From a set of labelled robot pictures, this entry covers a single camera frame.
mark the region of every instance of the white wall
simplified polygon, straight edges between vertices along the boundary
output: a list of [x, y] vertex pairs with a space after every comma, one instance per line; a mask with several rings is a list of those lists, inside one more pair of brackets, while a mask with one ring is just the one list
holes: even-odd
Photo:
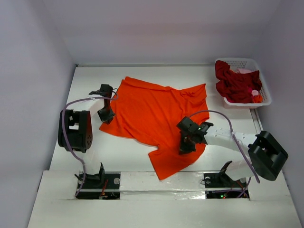
[[280, 0], [44, 0], [77, 63], [249, 57]]
[[260, 108], [265, 130], [289, 153], [284, 166], [299, 217], [304, 222], [304, 1], [283, 0], [259, 42], [261, 66], [273, 102]]
[[0, 227], [27, 227], [75, 64], [40, 0], [0, 7]]

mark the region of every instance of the red cloth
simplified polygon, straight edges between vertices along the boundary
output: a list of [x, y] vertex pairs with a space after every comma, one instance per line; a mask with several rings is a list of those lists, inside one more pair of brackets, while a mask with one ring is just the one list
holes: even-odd
[[[197, 144], [195, 152], [179, 155], [181, 137], [176, 125], [183, 117], [208, 109], [205, 84], [177, 90], [126, 77], [117, 93], [119, 98], [111, 102], [116, 116], [109, 125], [102, 124], [100, 130], [157, 146], [149, 157], [160, 180], [201, 156], [204, 144]], [[208, 118], [208, 113], [201, 113], [192, 120], [200, 124]]]
[[215, 76], [220, 80], [216, 83], [217, 91], [230, 102], [253, 103], [253, 96], [249, 91], [260, 91], [262, 82], [259, 75], [259, 71], [237, 74], [230, 70], [228, 63], [220, 60], [215, 63]]

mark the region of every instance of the dark red garment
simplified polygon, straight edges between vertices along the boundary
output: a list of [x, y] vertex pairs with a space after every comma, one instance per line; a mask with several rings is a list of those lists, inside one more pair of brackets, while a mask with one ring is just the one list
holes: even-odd
[[230, 102], [254, 103], [249, 88], [251, 91], [260, 91], [262, 88], [258, 70], [248, 74], [237, 74], [230, 70], [228, 63], [220, 60], [215, 63], [215, 76], [220, 80], [216, 83], [217, 91]]

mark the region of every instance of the screw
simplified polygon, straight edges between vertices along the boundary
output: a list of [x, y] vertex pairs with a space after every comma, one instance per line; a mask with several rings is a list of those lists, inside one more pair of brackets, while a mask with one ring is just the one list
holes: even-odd
[[246, 178], [241, 178], [241, 179], [239, 179], [239, 181], [240, 181], [241, 183], [246, 183]]
[[204, 181], [205, 181], [206, 184], [210, 184], [211, 183], [210, 177], [205, 177]]
[[120, 179], [118, 177], [114, 179], [114, 184], [120, 184]]

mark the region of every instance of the black bracket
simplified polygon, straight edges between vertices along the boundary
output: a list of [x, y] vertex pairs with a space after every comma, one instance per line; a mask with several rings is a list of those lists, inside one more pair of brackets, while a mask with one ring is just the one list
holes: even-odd
[[249, 145], [252, 166], [258, 175], [266, 180], [275, 181], [288, 154], [271, 133], [261, 131], [256, 140]]
[[232, 163], [228, 161], [225, 163], [223, 168], [219, 172], [206, 172], [204, 173], [204, 180], [206, 188], [234, 188], [241, 185], [243, 188], [246, 186], [246, 183], [241, 183], [232, 180], [227, 174], [227, 167]]
[[[90, 189], [95, 189], [95, 188], [102, 188], [105, 184], [105, 169], [104, 169], [104, 166], [103, 164], [101, 163], [100, 165], [100, 170], [99, 170], [99, 173], [97, 174], [86, 174], [85, 175], [85, 182], [83, 184], [83, 189], [86, 189], [86, 188], [90, 188]], [[75, 174], [75, 176], [77, 177], [77, 179], [79, 181], [82, 181], [83, 177], [84, 177], [84, 174], [81, 173], [79, 176], [77, 176]]]
[[180, 154], [187, 154], [195, 151], [195, 144], [207, 144], [205, 135], [213, 124], [203, 122], [198, 125], [189, 117], [184, 117], [176, 126], [180, 129]]
[[[58, 144], [69, 151], [64, 139], [62, 130], [62, 111], [60, 112], [59, 129], [58, 129]], [[92, 145], [93, 133], [91, 125], [91, 115], [89, 111], [74, 112], [66, 110], [64, 116], [65, 131], [71, 147], [75, 151], [85, 153]], [[78, 125], [78, 129], [70, 129], [70, 126]]]
[[[99, 96], [111, 98], [112, 92], [113, 92], [113, 88], [110, 85], [101, 84], [99, 90], [92, 91], [89, 93], [89, 95], [99, 95]], [[111, 109], [110, 100], [105, 99], [104, 105], [105, 106], [97, 113], [102, 122], [105, 122], [106, 124], [110, 124], [110, 122], [113, 120], [113, 117], [115, 116], [115, 113]]]

